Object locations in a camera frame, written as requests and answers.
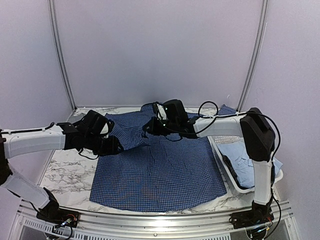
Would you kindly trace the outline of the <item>blue checked long sleeve shirt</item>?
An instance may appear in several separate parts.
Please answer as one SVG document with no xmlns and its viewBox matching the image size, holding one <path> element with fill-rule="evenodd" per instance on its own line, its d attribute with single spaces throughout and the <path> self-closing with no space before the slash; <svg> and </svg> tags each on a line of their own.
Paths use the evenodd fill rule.
<svg viewBox="0 0 320 240">
<path fill-rule="evenodd" d="M 123 151 L 98 159 L 90 201 L 119 210 L 164 213 L 224 196 L 227 189 L 209 139 L 147 134 L 143 126 L 153 116 L 150 104 L 106 114 Z"/>
</svg>

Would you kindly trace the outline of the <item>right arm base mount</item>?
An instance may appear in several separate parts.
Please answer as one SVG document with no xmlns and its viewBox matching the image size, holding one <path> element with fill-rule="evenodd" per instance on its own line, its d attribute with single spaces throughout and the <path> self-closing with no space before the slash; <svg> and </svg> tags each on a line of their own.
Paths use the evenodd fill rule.
<svg viewBox="0 0 320 240">
<path fill-rule="evenodd" d="M 261 210 L 246 210 L 234 212 L 230 215 L 229 222 L 234 229 L 247 228 L 265 223 L 270 223 L 274 220 L 274 215 L 271 212 L 263 213 Z"/>
</svg>

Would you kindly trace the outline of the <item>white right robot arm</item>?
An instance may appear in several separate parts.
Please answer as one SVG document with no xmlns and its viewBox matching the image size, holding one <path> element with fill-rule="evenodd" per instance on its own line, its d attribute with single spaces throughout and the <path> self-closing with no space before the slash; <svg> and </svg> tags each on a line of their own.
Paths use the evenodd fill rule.
<svg viewBox="0 0 320 240">
<path fill-rule="evenodd" d="M 211 136 L 242 138 L 254 170 L 254 197 L 247 219 L 252 224 L 258 224 L 270 213 L 275 178 L 273 161 L 280 146 L 275 140 L 281 138 L 271 118 L 256 107 L 229 115 L 189 117 L 178 99 L 154 102 L 152 109 L 154 116 L 142 129 L 154 136 L 178 134 L 188 139 Z"/>
</svg>

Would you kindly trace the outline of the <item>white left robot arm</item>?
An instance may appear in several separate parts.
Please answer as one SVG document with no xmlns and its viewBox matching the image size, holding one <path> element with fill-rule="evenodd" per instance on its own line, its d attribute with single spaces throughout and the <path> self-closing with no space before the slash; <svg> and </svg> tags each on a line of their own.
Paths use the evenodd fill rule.
<svg viewBox="0 0 320 240">
<path fill-rule="evenodd" d="M 75 123 L 51 123 L 47 127 L 0 132 L 0 186 L 33 204 L 38 216 L 53 223 L 60 222 L 68 212 L 62 210 L 57 199 L 46 188 L 41 188 L 15 171 L 9 159 L 49 150 L 90 150 L 95 156 L 121 153 L 124 148 L 111 135 L 115 123 L 100 113 L 90 110 Z"/>
</svg>

